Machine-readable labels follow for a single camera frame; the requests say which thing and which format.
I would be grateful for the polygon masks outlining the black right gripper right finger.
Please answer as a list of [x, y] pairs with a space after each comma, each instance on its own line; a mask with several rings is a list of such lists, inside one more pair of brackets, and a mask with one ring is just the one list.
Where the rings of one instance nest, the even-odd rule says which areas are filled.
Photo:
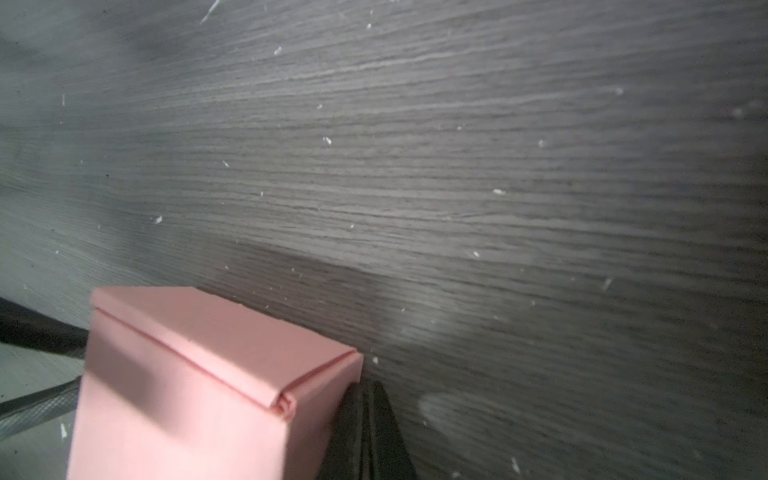
[[389, 396], [379, 381], [365, 383], [368, 479], [418, 480]]

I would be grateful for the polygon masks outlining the pink cardboard box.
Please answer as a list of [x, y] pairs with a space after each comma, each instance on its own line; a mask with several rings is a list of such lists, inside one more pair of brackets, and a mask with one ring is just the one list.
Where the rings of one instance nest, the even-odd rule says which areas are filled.
[[354, 348], [193, 287], [100, 287], [70, 479], [312, 479]]

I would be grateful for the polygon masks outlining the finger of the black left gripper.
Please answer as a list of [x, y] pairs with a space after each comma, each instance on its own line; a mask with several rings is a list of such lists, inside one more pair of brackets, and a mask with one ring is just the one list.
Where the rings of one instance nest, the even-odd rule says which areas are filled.
[[1, 402], [1, 440], [76, 410], [81, 378]]
[[1, 300], [1, 343], [83, 359], [89, 331]]

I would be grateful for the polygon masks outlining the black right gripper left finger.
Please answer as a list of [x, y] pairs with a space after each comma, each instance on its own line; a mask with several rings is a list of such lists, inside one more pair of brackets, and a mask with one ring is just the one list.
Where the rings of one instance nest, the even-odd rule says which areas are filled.
[[361, 478], [364, 400], [360, 383], [352, 384], [343, 397], [333, 424], [333, 433], [317, 480]]

